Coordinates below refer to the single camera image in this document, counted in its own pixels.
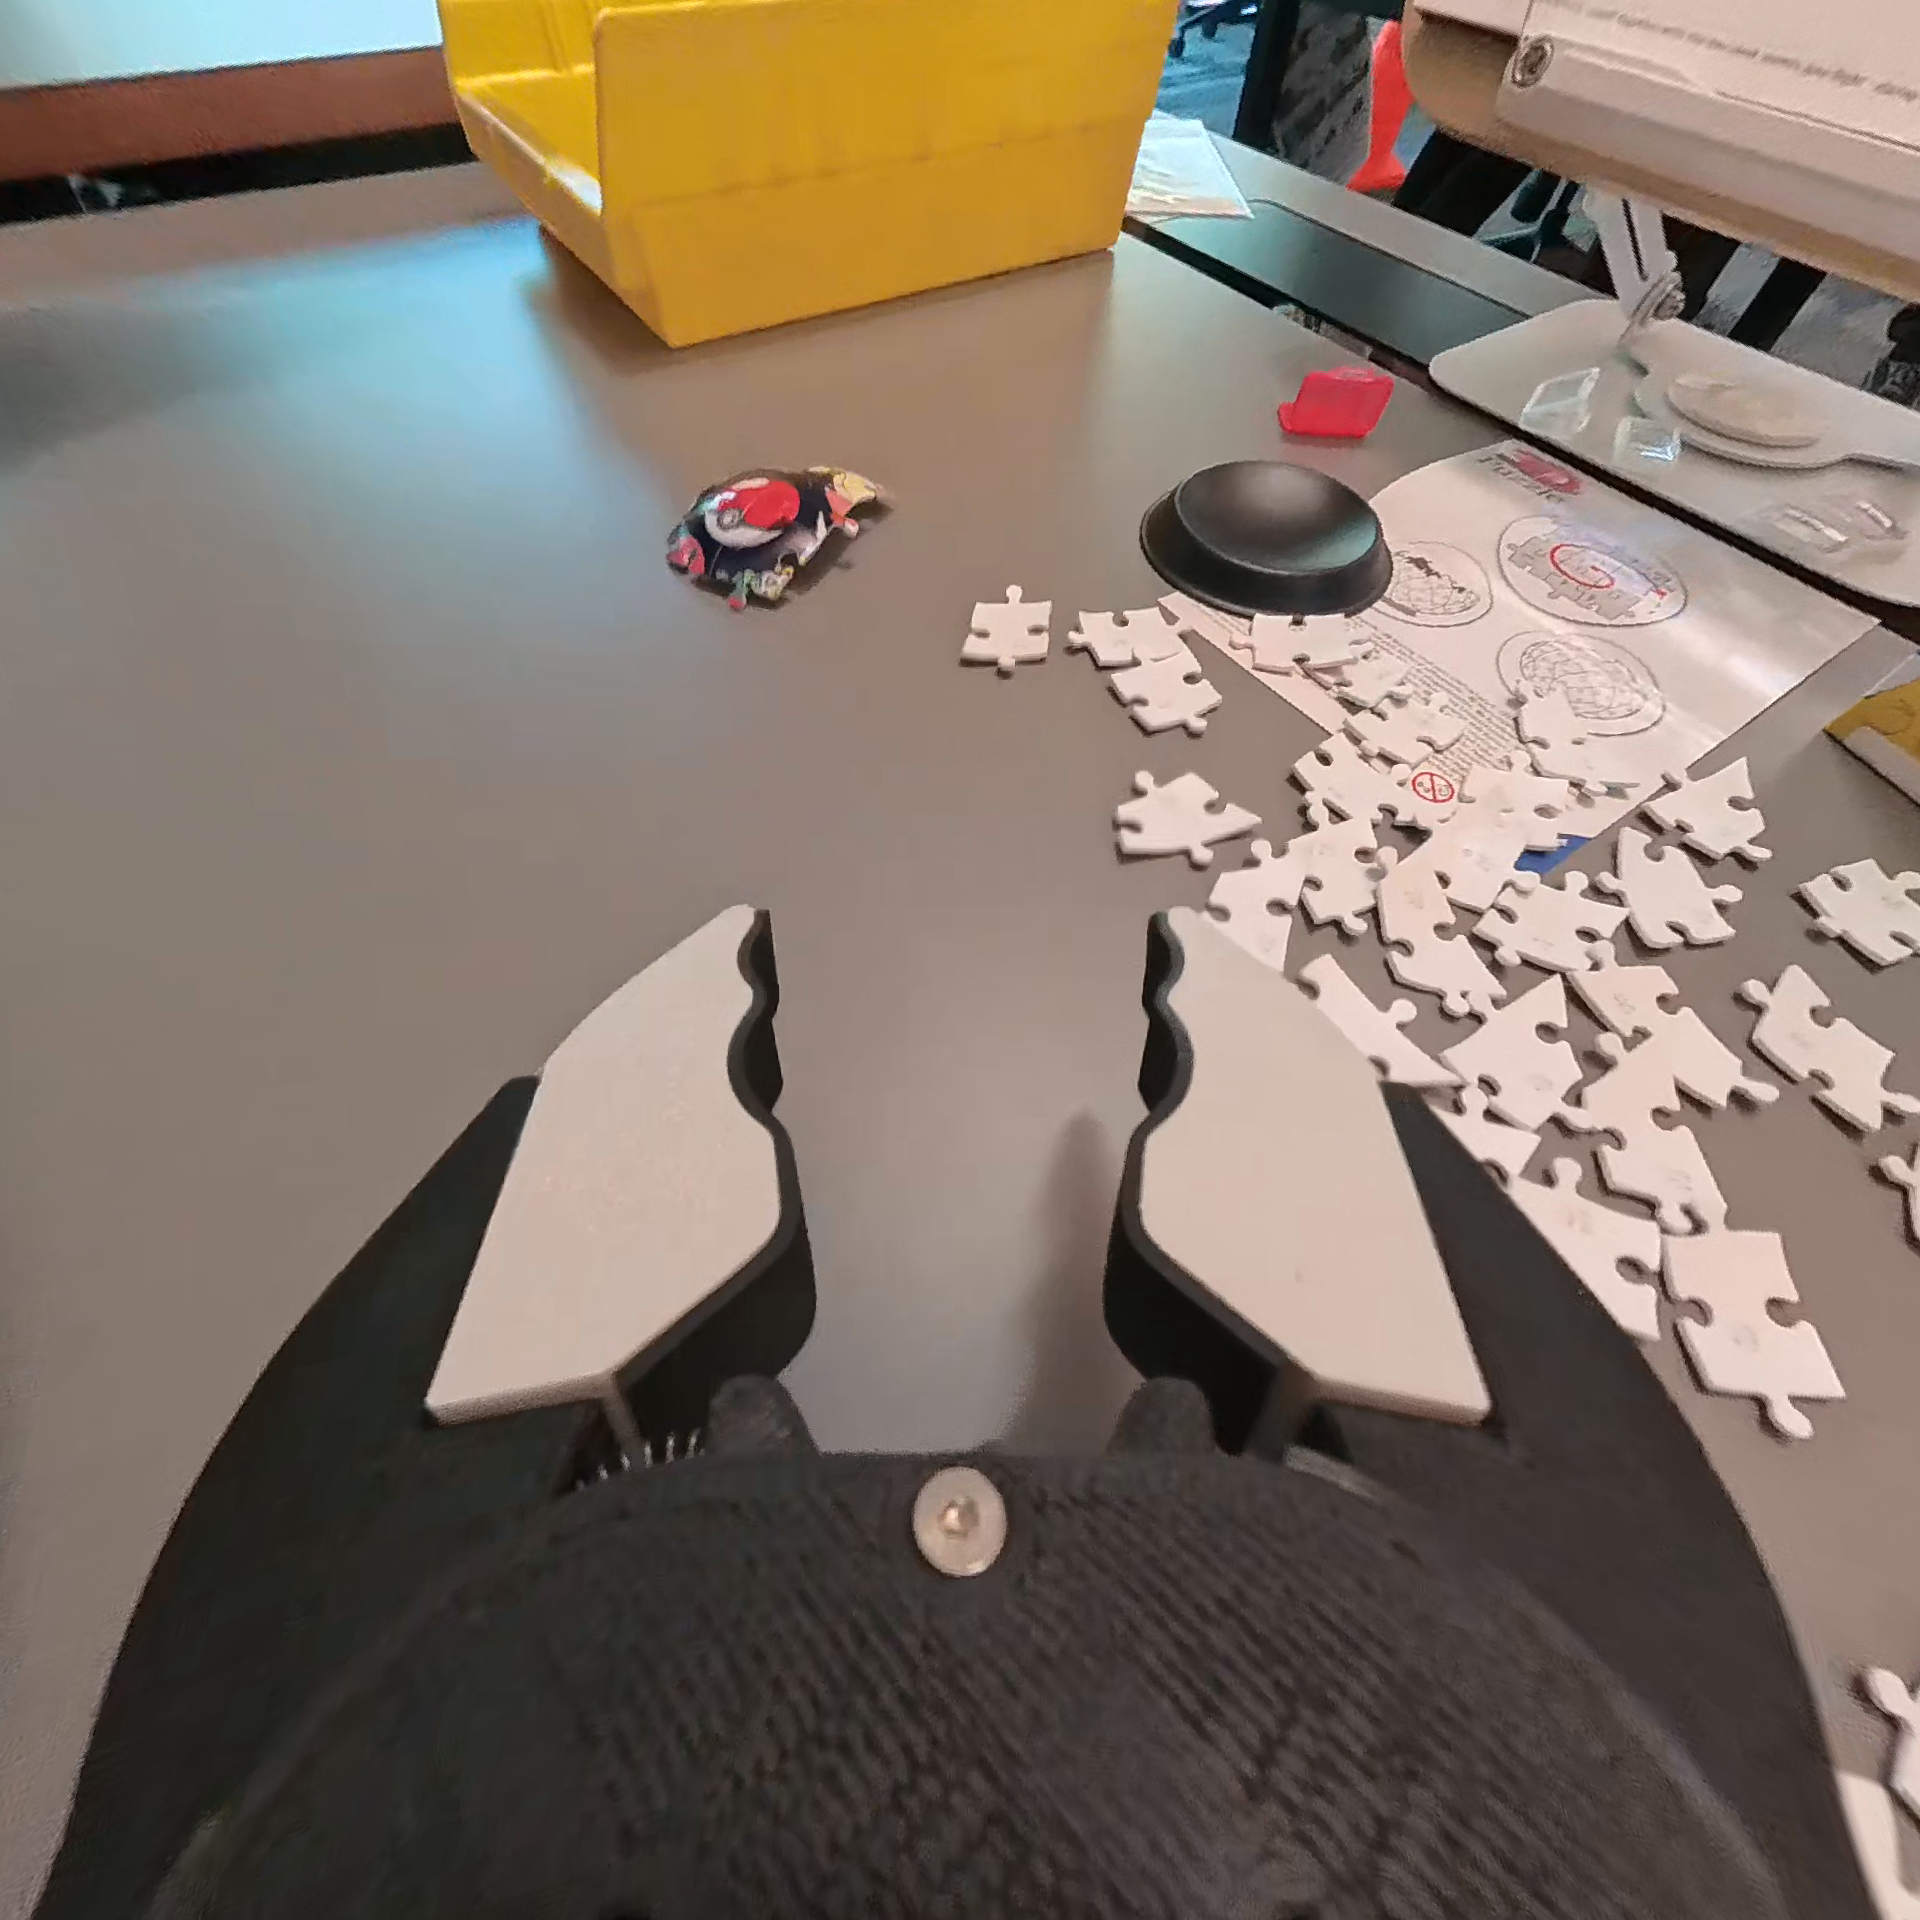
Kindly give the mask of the white monitor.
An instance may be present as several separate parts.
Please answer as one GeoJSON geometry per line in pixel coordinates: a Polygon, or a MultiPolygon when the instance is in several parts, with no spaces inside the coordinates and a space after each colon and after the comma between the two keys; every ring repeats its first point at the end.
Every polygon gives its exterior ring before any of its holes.
{"type": "Polygon", "coordinates": [[[1916,3],[1409,3],[1456,137],[1916,301],[1916,3]]]}

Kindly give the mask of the orange cone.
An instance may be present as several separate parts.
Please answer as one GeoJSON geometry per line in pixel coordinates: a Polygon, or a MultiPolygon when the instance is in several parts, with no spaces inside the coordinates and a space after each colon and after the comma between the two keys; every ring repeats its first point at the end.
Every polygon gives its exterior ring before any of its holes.
{"type": "Polygon", "coordinates": [[[1409,177],[1398,152],[1409,113],[1414,106],[1406,76],[1402,24],[1387,19],[1373,35],[1368,91],[1364,91],[1364,148],[1361,162],[1349,177],[1349,190],[1373,199],[1391,199],[1409,177]]]}

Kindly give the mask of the round white disc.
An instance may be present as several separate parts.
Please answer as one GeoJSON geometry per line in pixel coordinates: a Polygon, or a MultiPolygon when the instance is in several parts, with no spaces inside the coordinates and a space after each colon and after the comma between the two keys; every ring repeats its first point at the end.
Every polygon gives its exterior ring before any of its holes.
{"type": "Polygon", "coordinates": [[[1768,450],[1802,450],[1821,438],[1821,419],[1794,390],[1717,372],[1677,372],[1664,402],[1692,430],[1768,450]]]}

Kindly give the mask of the red plastic part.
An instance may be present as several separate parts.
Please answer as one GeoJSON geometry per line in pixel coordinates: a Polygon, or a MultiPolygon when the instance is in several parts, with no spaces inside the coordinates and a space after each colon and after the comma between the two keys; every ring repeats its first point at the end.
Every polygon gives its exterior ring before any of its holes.
{"type": "Polygon", "coordinates": [[[1315,368],[1277,404],[1277,420],[1299,439],[1368,439],[1395,390],[1395,374],[1374,367],[1315,368]]]}

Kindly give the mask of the black dome puzzle stand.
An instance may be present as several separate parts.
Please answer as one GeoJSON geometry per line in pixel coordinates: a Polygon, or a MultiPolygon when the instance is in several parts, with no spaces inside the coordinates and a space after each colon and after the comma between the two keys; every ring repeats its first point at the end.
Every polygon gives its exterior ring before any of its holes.
{"type": "Polygon", "coordinates": [[[1190,474],[1142,512],[1139,550],[1171,586],[1239,618],[1351,618],[1395,572],[1374,505],[1286,460],[1190,474]]]}

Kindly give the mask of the clear plastic bag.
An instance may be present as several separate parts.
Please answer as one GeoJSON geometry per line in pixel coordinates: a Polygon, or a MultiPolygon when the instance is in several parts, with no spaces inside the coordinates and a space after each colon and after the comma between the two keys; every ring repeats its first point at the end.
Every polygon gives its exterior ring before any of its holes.
{"type": "Polygon", "coordinates": [[[1128,217],[1250,217],[1227,161],[1199,118],[1153,110],[1142,125],[1132,180],[1128,190],[1128,217]]]}

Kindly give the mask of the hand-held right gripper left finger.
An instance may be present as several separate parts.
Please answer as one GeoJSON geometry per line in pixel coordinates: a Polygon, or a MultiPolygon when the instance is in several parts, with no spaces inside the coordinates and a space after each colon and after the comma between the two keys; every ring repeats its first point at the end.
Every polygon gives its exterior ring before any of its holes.
{"type": "Polygon", "coordinates": [[[779,1007],[771,914],[733,905],[553,1048],[428,1416],[595,1407],[619,1442],[668,1442],[803,1352],[821,1295],[779,1007]]]}

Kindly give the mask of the pile of white puzzle pieces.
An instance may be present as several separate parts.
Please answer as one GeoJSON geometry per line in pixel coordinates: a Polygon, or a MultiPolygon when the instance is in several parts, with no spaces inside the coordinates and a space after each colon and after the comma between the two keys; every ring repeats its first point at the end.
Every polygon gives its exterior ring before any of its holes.
{"type": "Polygon", "coordinates": [[[1347,764],[1340,737],[1309,744],[1307,718],[1240,682],[1201,742],[1123,746],[1068,657],[942,675],[942,716],[967,722],[967,825],[1043,842],[1027,901],[1076,936],[1018,933],[1015,959],[991,966],[1024,1013],[1018,1084],[967,1134],[995,1207],[1013,1187],[1037,1198],[1090,1286],[1139,1111],[1120,1093],[1128,1058],[1093,1063],[1090,1045],[1139,1038],[1120,985],[1164,893],[1123,869],[1181,869],[1114,851],[1111,814],[1139,766],[1199,770],[1263,814],[1213,861],[1225,893],[1201,917],[1299,974],[1333,1021],[1357,1015],[1368,1063],[1416,1091],[1619,1329],[1692,1383],[1689,1416],[1787,1581],[1839,1770],[1875,1779],[1916,1835],[1895,1785],[1916,1719],[1892,1711],[1895,1677],[1916,1690],[1916,1187],[1892,1171],[1916,1167],[1916,1118],[1883,1107],[1855,1126],[1839,1093],[1862,1081],[1794,1070],[1745,996],[1747,980],[1805,985],[1808,1025],[1851,1021],[1882,1087],[1916,1091],[1916,964],[1842,955],[1791,890],[1839,856],[1916,865],[1916,811],[1816,731],[1855,694],[1916,692],[1916,639],[1864,635],[1708,754],[1711,770],[1747,764],[1731,815],[1768,815],[1772,865],[1708,857],[1681,825],[1627,814],[1596,842],[1526,849],[1414,943],[1391,926],[1426,901],[1423,878],[1384,851],[1349,857],[1378,889],[1357,922],[1319,922],[1341,869],[1314,869],[1289,914],[1271,897],[1267,851],[1347,833],[1314,786],[1347,764]]]}

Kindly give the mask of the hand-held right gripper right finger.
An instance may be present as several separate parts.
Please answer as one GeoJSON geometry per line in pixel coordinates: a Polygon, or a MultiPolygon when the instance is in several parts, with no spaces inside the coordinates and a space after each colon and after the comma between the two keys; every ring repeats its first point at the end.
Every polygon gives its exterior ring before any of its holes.
{"type": "Polygon", "coordinates": [[[1105,1319],[1199,1391],[1222,1453],[1340,1411],[1474,1434],[1496,1411],[1374,1063],[1196,906],[1149,922],[1139,1104],[1105,1319]]]}

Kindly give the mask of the yellow plastic bin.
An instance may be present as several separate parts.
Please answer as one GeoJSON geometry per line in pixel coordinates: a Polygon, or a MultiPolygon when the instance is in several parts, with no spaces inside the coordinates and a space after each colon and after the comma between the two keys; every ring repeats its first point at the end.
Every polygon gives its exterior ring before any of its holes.
{"type": "Polygon", "coordinates": [[[668,347],[1114,247],[1176,3],[437,3],[467,142],[668,347]]]}

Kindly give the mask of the silver monitor stand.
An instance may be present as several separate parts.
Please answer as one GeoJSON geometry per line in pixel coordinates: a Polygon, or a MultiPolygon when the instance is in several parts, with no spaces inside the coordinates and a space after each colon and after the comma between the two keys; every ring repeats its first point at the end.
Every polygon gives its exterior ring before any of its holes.
{"type": "Polygon", "coordinates": [[[1592,467],[1596,475],[1696,520],[1708,533],[1754,545],[1768,559],[1816,573],[1846,593],[1914,618],[1916,414],[1681,321],[1681,278],[1664,230],[1664,213],[1673,205],[1669,180],[1642,168],[1619,172],[1599,161],[1594,187],[1599,196],[1594,223],[1618,293],[1567,302],[1464,350],[1440,352],[1435,361],[1440,387],[1520,430],[1523,404],[1534,385],[1596,367],[1594,420],[1579,439],[1555,443],[1520,434],[1549,455],[1571,458],[1574,467],[1592,467]],[[1677,372],[1742,374],[1787,387],[1821,419],[1821,438],[1802,450],[1768,450],[1697,434],[1664,402],[1664,385],[1677,372]],[[1681,460],[1645,471],[1618,467],[1610,458],[1615,430],[1627,414],[1673,420],[1689,446],[1681,460]],[[1908,547],[1895,559],[1827,562],[1782,550],[1751,527],[1751,512],[1770,499],[1819,494],[1882,499],[1911,527],[1908,547]]]}

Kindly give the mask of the colourful curved puzzle ball section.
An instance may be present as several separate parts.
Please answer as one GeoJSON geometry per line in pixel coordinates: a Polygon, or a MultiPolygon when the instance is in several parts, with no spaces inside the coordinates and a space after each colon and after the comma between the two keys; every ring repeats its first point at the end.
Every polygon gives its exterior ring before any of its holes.
{"type": "Polygon", "coordinates": [[[888,508],[892,494],[854,467],[753,467],[688,504],[664,562],[733,609],[779,606],[834,543],[888,508]]]}

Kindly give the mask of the brown-edged table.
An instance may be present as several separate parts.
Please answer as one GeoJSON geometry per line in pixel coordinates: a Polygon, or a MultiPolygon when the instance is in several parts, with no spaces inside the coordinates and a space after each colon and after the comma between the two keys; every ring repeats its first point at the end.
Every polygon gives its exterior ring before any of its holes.
{"type": "Polygon", "coordinates": [[[4,184],[453,125],[437,47],[4,88],[4,184]]]}

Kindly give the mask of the white instruction sheet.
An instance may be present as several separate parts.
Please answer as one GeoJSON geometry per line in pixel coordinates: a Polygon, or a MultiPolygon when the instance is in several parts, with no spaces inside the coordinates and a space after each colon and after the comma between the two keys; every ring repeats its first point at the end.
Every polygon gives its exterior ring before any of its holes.
{"type": "Polygon", "coordinates": [[[1523,439],[1416,467],[1374,512],[1395,562],[1374,606],[1282,622],[1282,651],[1185,593],[1164,622],[1398,766],[1414,833],[1530,752],[1532,703],[1560,694],[1592,758],[1681,770],[1873,626],[1523,439]]]}

